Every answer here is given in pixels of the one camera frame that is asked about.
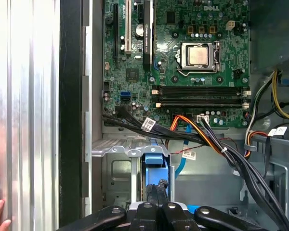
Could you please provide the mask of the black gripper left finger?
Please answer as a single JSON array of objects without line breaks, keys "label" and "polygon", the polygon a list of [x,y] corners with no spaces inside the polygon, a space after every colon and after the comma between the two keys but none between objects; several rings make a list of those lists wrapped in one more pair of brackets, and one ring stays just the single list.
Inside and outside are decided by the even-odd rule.
[{"label": "black gripper left finger", "polygon": [[111,205],[68,225],[60,231],[156,231],[158,199],[157,186],[146,187],[147,200],[130,204],[124,209]]}]

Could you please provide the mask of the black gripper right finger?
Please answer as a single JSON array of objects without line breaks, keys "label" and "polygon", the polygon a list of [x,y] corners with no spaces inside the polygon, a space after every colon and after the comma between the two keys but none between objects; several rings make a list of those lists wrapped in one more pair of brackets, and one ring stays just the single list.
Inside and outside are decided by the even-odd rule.
[{"label": "black gripper right finger", "polygon": [[160,231],[261,231],[262,227],[225,213],[218,209],[201,206],[193,213],[184,210],[179,203],[170,202],[167,195],[167,180],[157,185]]}]

